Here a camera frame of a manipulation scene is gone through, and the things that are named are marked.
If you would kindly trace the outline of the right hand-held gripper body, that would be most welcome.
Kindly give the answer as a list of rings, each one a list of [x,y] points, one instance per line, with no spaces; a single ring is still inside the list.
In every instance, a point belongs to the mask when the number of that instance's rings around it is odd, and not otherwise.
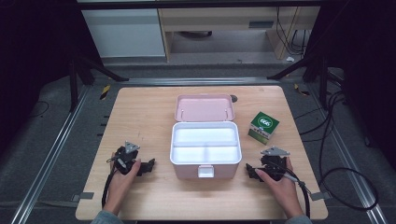
[[[279,147],[270,147],[262,150],[261,154],[264,172],[275,181],[280,180],[286,173],[287,157],[290,153]]]

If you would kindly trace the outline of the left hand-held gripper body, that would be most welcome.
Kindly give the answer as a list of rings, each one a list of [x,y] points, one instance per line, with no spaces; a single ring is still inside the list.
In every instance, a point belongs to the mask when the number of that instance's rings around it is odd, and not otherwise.
[[[131,171],[139,148],[140,146],[126,141],[112,157],[115,167],[123,175],[127,175]]]

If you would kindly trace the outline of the green carton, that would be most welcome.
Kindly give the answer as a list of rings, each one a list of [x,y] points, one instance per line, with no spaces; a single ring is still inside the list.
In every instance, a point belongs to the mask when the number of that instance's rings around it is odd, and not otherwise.
[[[272,137],[279,121],[263,112],[259,112],[250,122],[248,135],[262,144],[267,144]]]

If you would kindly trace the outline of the white divided tray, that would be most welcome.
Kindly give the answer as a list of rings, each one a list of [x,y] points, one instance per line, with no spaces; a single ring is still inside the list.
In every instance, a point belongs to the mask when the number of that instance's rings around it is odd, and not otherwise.
[[[235,123],[178,122],[174,125],[170,148],[170,161],[174,165],[230,165],[241,160]]]

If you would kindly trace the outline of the pink storage box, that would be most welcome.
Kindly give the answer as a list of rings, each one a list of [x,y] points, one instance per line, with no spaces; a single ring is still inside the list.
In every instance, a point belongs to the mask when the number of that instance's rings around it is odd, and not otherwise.
[[[233,102],[228,94],[179,95],[177,97],[175,120],[177,123],[217,121],[233,122]],[[232,178],[236,173],[238,165],[239,163],[230,165],[174,165],[174,169],[177,177],[180,179]]]

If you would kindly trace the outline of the person's right hand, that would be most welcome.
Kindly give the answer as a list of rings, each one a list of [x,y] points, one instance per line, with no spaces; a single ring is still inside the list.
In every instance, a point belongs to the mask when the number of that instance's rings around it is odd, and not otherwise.
[[[275,181],[262,170],[256,169],[255,172],[271,190],[277,203],[283,209],[287,219],[302,216],[304,214],[304,211],[300,206],[296,186],[293,181],[286,177],[282,177],[280,180]]]

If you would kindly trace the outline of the person's left hand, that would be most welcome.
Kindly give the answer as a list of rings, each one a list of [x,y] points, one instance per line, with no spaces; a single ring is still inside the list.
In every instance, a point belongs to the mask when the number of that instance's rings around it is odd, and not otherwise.
[[[123,200],[126,198],[134,179],[140,169],[141,160],[137,159],[127,175],[116,171],[110,181],[104,210],[117,216]]]

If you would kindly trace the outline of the yellow black tape strip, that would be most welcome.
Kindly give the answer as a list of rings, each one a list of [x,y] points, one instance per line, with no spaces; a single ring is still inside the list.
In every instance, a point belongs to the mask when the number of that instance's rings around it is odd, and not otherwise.
[[[104,99],[106,99],[106,96],[107,96],[107,94],[108,94],[108,92],[109,92],[109,90],[110,90],[110,85],[105,85],[104,86],[104,88],[103,88],[103,90],[102,90],[102,93],[101,93],[101,95],[100,95],[100,100],[104,100]]]
[[[297,83],[294,83],[293,84],[293,87],[294,87],[294,89],[297,91],[297,92],[299,92],[301,95],[303,95],[303,96],[309,96],[310,95],[310,93],[309,93],[309,91],[302,91],[301,89],[300,89],[300,86],[297,84]]]

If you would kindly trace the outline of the black metal stand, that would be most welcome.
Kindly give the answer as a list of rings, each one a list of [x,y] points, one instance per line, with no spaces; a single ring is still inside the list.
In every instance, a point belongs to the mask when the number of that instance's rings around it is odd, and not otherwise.
[[[271,80],[280,80],[286,75],[292,73],[298,68],[305,67],[303,80],[312,82],[316,76],[319,76],[318,99],[320,104],[327,109],[327,80],[328,80],[328,60],[325,56],[311,54],[305,56],[299,62],[292,64],[281,72],[268,77]]]
[[[120,77],[110,70],[104,68],[99,63],[82,56],[72,58],[68,67],[70,77],[71,112],[73,112],[78,106],[78,77],[80,77],[84,85],[91,85],[94,82],[94,77],[91,73],[92,69],[104,74],[107,77],[110,77],[117,82],[128,81],[128,78]]]

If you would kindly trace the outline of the white cabinet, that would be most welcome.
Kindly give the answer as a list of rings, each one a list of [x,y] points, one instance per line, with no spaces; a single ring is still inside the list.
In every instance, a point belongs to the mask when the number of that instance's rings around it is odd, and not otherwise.
[[[165,55],[156,9],[83,10],[82,14],[101,58]]]

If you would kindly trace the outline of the light wooden desk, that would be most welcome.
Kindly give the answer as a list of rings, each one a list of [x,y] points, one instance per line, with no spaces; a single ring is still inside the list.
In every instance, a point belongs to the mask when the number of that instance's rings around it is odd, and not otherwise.
[[[312,30],[320,7],[240,7],[159,9],[165,53],[173,32],[265,30],[275,56],[286,56],[293,33]]]

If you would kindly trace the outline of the grey table bracket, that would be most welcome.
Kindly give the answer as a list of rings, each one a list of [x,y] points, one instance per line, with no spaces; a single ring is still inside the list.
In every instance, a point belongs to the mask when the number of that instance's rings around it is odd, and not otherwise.
[[[80,194],[74,194],[71,198],[71,201],[78,203],[81,199],[91,200],[93,195],[93,192],[81,192]]]
[[[316,192],[316,193],[311,193],[310,198],[312,201],[318,201],[318,200],[328,200],[332,197],[330,192],[325,191],[325,192]]]

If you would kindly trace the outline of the aluminium rail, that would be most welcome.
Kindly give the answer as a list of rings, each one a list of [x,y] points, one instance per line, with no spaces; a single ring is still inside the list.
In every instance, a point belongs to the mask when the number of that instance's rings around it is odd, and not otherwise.
[[[62,152],[64,143],[75,124],[75,121],[85,103],[90,89],[91,86],[81,87],[81,91],[78,94],[76,107],[68,113],[61,130],[58,132],[56,139],[49,150],[46,159],[43,161],[37,175],[35,176],[34,182],[27,191],[23,200],[19,203],[19,206],[13,215],[10,224],[25,224],[28,217],[30,216],[37,199],[50,176],[50,172],[52,171],[55,162],[58,160],[58,157]]]
[[[360,203],[358,205],[353,205],[351,202],[348,202],[347,199],[342,199],[336,194],[333,194],[328,189],[328,192],[330,192],[332,197],[343,206],[365,213],[372,224],[389,224],[389,221],[387,220],[382,208],[379,205],[379,193],[374,183],[361,172],[360,167],[352,158],[345,141],[342,139],[341,134],[336,128],[335,121],[333,119],[333,110],[336,104],[341,101],[340,96],[342,93],[327,93],[326,103],[328,108],[325,109],[320,104],[318,99],[319,87],[317,87],[315,84],[309,84],[307,88],[312,93],[313,99],[318,106],[319,114],[323,117],[323,122],[325,124],[324,133],[320,137],[318,166],[320,176],[319,184],[326,189],[329,187],[329,184],[326,182],[326,179],[329,175],[334,175],[336,172],[345,173],[347,179],[350,181],[353,189],[355,190]],[[322,153],[327,138],[332,140],[333,150],[338,155],[342,166],[334,167],[326,172],[323,172]]]
[[[130,78],[123,81],[130,86],[229,86],[229,85],[272,85],[277,80],[267,77],[161,77],[161,78]]]

